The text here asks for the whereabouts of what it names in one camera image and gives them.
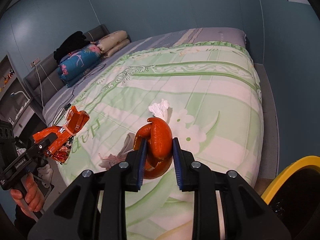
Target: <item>snack package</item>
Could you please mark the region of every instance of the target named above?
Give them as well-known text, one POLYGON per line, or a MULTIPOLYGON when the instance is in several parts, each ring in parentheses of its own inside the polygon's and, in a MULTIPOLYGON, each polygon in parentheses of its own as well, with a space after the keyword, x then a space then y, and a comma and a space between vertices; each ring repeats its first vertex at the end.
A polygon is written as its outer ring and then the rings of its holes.
POLYGON ((64 125, 48 127, 34 134, 33 139, 35 143, 38 143, 47 135, 54 132, 58 138, 49 145, 45 154, 60 164, 63 164, 69 157, 73 137, 82 129, 86 122, 88 122, 89 118, 86 111, 77 111, 76 107, 72 106, 64 125))

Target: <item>green floral bed sheet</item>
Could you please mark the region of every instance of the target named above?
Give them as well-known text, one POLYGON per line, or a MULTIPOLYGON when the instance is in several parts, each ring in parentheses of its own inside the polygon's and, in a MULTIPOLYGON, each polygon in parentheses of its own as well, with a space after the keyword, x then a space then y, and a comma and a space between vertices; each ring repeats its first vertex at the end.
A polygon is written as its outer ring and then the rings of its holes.
MULTIPOLYGON (((263 141, 260 80, 245 48, 200 42, 121 57, 75 99, 90 120, 59 165, 69 185, 83 170, 103 171, 126 135, 147 123, 152 103, 170 103, 168 124, 181 148, 212 170, 233 169, 254 185, 263 141)), ((173 164, 126 193, 128 239, 191 239, 193 193, 180 192, 173 164)))

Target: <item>pink flower print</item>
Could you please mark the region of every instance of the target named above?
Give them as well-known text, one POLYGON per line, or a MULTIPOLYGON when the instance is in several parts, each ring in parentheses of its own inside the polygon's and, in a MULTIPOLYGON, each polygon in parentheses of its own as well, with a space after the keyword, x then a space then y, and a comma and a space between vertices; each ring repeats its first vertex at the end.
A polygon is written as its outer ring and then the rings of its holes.
POLYGON ((92 51, 92 52, 94 52, 94 53, 101 54, 100 49, 99 49, 96 45, 94 45, 94 44, 91 44, 91 45, 89 46, 89 50, 92 51))
POLYGON ((67 66, 62 64, 61 65, 61 70, 62 70, 62 73, 63 75, 68 75, 68 71, 67 71, 67 66))

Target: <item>blue wall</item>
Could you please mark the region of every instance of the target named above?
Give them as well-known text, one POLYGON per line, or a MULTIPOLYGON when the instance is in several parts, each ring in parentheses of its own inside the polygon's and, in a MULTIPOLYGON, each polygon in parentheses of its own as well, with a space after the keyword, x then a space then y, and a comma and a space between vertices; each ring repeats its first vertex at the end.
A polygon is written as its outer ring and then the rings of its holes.
POLYGON ((133 41, 196 27, 244 30, 250 54, 263 58, 259 0, 90 0, 99 21, 113 32, 126 30, 133 41))
POLYGON ((266 69, 279 124, 279 171, 320 155, 320 21, 310 5, 261 0, 266 69))
POLYGON ((99 25, 89 0, 20 0, 0 20, 0 60, 7 51, 21 77, 73 32, 99 25))

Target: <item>white tissue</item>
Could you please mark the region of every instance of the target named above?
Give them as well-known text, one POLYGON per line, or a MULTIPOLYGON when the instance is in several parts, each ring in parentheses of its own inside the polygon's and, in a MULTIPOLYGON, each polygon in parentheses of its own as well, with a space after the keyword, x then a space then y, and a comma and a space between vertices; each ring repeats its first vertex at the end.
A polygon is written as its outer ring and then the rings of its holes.
POLYGON ((168 108, 169 102, 167 100, 161 99, 161 103, 154 103, 148 107, 148 110, 155 116, 159 117, 165 122, 168 120, 168 108))

